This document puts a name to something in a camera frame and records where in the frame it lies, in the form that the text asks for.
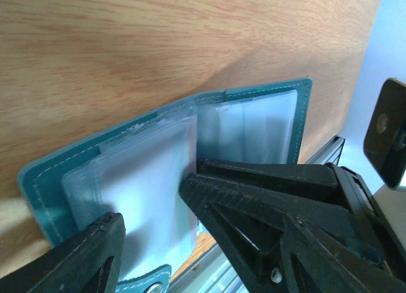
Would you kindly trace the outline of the teal leather card holder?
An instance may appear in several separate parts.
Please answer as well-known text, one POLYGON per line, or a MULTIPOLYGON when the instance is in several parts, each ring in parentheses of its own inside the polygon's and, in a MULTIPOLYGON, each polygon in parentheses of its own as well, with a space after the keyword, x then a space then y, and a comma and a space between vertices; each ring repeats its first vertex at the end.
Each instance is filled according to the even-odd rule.
POLYGON ((124 218, 117 292, 145 292, 193 252, 201 227, 179 196, 198 159, 298 161, 308 78, 194 94, 24 166, 18 185, 51 245, 106 212, 124 218))

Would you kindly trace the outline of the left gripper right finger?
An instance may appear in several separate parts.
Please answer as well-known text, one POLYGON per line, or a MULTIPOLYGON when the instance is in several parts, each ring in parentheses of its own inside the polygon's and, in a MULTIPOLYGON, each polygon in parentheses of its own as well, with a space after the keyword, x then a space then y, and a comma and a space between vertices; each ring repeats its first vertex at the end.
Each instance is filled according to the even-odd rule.
POLYGON ((346 249, 317 226, 284 216, 282 258, 289 292, 405 292, 405 283, 346 249))

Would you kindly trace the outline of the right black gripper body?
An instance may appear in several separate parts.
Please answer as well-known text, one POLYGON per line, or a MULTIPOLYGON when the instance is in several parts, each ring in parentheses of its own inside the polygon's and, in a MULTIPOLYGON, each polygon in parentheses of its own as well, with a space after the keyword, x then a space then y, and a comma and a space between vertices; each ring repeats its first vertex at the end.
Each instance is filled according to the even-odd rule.
POLYGON ((345 208, 355 218, 365 242, 384 256, 393 274, 405 273, 405 249, 391 228, 365 181, 355 171, 327 163, 342 190, 345 208))

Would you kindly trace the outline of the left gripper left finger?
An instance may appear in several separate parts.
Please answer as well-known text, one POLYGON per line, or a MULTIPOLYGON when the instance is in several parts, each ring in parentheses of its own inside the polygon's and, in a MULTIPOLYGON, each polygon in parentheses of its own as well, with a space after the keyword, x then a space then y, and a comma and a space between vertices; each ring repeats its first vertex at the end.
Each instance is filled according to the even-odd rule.
POLYGON ((126 231, 108 212, 33 262, 1 278, 1 292, 114 292, 126 231))

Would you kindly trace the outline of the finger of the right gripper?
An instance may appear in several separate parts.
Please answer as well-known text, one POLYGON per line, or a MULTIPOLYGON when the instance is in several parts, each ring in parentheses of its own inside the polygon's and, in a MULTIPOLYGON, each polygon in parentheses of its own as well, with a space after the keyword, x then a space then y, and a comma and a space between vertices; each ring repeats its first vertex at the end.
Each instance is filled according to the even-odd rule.
POLYGON ((334 171, 320 164, 250 164, 199 160, 197 172, 328 204, 339 204, 334 171))
POLYGON ((352 216, 340 206, 215 178, 188 175, 180 196, 208 229, 244 283, 271 283, 282 267, 284 216, 309 221, 344 242, 352 236, 352 216))

